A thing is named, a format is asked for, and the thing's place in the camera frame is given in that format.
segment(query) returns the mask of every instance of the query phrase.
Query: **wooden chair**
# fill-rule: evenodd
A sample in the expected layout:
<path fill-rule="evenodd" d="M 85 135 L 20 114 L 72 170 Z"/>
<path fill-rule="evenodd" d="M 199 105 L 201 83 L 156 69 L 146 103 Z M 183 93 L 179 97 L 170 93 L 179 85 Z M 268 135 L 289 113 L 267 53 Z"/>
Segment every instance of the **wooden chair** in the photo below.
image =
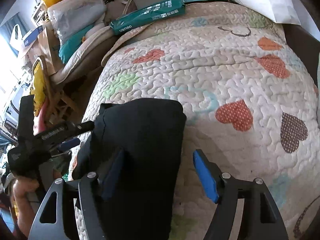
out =
<path fill-rule="evenodd" d="M 47 127 L 51 127 L 57 123 L 63 122 L 68 116 L 70 116 L 72 111 L 79 113 L 79 108 L 76 103 L 64 93 L 63 89 L 59 89 L 52 85 L 48 76 L 44 56 L 40 56 L 36 59 L 32 66 L 32 73 L 34 72 L 38 62 L 41 64 L 46 96 L 49 98 L 49 106 L 47 108 L 44 121 Z"/>

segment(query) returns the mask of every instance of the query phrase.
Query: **teal cloth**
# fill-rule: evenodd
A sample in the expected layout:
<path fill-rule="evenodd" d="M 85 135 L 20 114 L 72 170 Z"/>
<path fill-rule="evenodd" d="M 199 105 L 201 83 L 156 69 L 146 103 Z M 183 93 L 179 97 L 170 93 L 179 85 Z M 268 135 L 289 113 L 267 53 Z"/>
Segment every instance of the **teal cloth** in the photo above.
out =
<path fill-rule="evenodd" d="M 88 25 L 81 31 L 72 35 L 70 39 L 68 39 L 67 42 L 60 47 L 59 57 L 64 64 L 66 64 L 71 56 L 76 52 L 76 50 L 79 49 L 79 47 L 81 46 L 82 38 L 90 29 L 92 29 L 92 27 L 92 24 Z"/>

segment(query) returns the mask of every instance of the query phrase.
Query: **clear plastic bag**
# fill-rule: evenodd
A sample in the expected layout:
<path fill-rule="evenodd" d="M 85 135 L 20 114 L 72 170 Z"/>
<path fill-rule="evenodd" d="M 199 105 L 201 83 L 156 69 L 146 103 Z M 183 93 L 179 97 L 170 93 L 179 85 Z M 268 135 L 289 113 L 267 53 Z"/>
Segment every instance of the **clear plastic bag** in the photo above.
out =
<path fill-rule="evenodd" d="M 48 16 L 60 45 L 95 22 L 106 11 L 103 0 L 63 0 L 48 8 Z"/>

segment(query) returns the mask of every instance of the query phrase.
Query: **pink object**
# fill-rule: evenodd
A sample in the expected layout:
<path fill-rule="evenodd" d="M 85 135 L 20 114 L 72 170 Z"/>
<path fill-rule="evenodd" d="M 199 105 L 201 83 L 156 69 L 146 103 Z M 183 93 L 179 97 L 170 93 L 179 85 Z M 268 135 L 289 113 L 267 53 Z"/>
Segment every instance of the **pink object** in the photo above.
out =
<path fill-rule="evenodd" d="M 47 112 L 48 105 L 49 105 L 49 99 L 46 97 L 46 99 L 41 107 L 41 110 L 39 112 L 38 117 L 34 118 L 34 125 L 33 125 L 33 134 L 34 135 L 41 133 L 47 129 L 44 124 L 44 117 Z"/>

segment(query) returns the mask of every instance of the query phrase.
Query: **green paper package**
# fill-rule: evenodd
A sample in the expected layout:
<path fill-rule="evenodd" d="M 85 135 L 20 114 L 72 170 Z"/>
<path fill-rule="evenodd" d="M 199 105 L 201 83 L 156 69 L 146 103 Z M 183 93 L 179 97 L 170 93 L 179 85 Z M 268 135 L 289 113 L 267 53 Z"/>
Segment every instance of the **green paper package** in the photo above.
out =
<path fill-rule="evenodd" d="M 119 35 L 153 21 L 184 13 L 183 0 L 166 0 L 116 19 L 110 23 L 110 26 L 115 35 Z"/>

